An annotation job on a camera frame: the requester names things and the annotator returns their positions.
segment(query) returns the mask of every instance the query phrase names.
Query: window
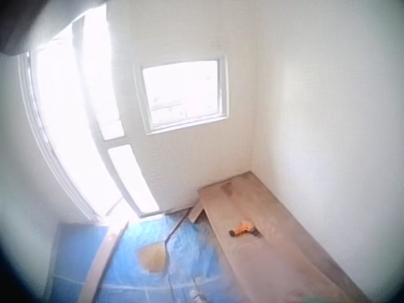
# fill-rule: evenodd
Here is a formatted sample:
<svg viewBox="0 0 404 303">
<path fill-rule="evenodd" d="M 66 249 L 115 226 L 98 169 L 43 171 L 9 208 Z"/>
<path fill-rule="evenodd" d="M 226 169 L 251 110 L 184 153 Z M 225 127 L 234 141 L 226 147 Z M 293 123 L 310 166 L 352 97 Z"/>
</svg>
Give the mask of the window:
<svg viewBox="0 0 404 303">
<path fill-rule="evenodd" d="M 50 169 L 89 218 L 120 201 L 159 210 L 119 117 L 105 5 L 20 60 L 24 101 Z"/>
<path fill-rule="evenodd" d="M 139 77 L 140 106 L 148 134 L 228 116 L 224 59 L 143 68 Z"/>
</svg>

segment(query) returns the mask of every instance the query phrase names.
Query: wooden platform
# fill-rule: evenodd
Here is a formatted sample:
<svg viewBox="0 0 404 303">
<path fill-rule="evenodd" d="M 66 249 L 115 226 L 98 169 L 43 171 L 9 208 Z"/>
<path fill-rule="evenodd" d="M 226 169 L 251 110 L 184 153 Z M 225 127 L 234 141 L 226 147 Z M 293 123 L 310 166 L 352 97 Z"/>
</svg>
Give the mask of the wooden platform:
<svg viewBox="0 0 404 303">
<path fill-rule="evenodd" d="M 370 302 L 252 172 L 206 186 L 199 198 L 251 302 Z M 241 220 L 262 237 L 230 237 Z"/>
</svg>

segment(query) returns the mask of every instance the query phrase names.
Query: window pane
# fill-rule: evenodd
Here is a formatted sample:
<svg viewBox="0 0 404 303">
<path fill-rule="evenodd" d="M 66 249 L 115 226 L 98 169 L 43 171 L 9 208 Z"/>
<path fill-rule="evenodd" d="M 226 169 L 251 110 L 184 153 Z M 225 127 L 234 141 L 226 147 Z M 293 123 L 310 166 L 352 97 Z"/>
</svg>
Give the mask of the window pane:
<svg viewBox="0 0 404 303">
<path fill-rule="evenodd" d="M 86 14 L 83 36 L 85 76 L 102 136 L 105 140 L 124 136 L 112 87 L 106 5 Z"/>
<path fill-rule="evenodd" d="M 99 215 L 121 198 L 88 127 L 71 27 L 33 56 L 39 112 L 49 141 L 73 184 Z"/>
<path fill-rule="evenodd" d="M 219 114 L 218 61 L 145 68 L 143 79 L 153 126 Z"/>
<path fill-rule="evenodd" d="M 130 145 L 111 148 L 108 150 L 112 163 L 114 163 L 119 177 L 128 189 L 140 211 L 149 213 L 159 210 L 152 193 L 147 186 L 145 178 L 133 155 Z"/>
</svg>

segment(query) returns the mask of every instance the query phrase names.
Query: window sill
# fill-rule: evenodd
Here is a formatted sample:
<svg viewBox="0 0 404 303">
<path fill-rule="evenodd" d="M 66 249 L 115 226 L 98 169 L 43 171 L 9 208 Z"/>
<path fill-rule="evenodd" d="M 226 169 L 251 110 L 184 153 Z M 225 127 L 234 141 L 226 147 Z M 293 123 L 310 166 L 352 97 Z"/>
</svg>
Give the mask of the window sill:
<svg viewBox="0 0 404 303">
<path fill-rule="evenodd" d="M 187 123 L 184 123 L 184 124 L 173 125 L 173 126 L 167 126 L 167 127 L 160 128 L 160 129 L 159 128 L 158 129 L 151 129 L 151 130 L 147 131 L 146 134 L 147 135 L 161 134 L 161 133 L 166 133 L 168 131 L 176 131 L 176 130 L 182 129 L 182 128 L 190 128 L 192 126 L 218 122 L 218 121 L 226 120 L 227 118 L 229 118 L 229 117 L 228 116 L 212 117 L 212 118 L 203 119 L 203 120 L 199 120 L 199 121 L 187 122 Z"/>
</svg>

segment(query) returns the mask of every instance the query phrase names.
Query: small wood block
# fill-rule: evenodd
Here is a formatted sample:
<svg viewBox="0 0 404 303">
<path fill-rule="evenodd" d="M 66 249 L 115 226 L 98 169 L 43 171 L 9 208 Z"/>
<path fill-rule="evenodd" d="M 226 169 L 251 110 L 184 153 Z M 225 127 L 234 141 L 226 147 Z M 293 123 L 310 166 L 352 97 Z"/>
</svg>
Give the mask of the small wood block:
<svg viewBox="0 0 404 303">
<path fill-rule="evenodd" d="M 114 249 L 126 228 L 128 221 L 114 222 L 107 231 L 100 248 L 95 255 L 90 271 L 87 274 L 86 281 L 81 289 L 78 303 L 92 303 L 97 293 L 98 285 L 101 282 L 105 268 L 113 255 Z"/>
<path fill-rule="evenodd" d="M 201 201 L 198 200 L 198 202 L 196 202 L 195 206 L 192 208 L 191 212 L 188 215 L 189 221 L 191 221 L 192 223 L 195 223 L 196 219 L 198 219 L 198 217 L 202 213 L 202 211 L 203 211 L 203 205 L 202 205 Z"/>
</svg>

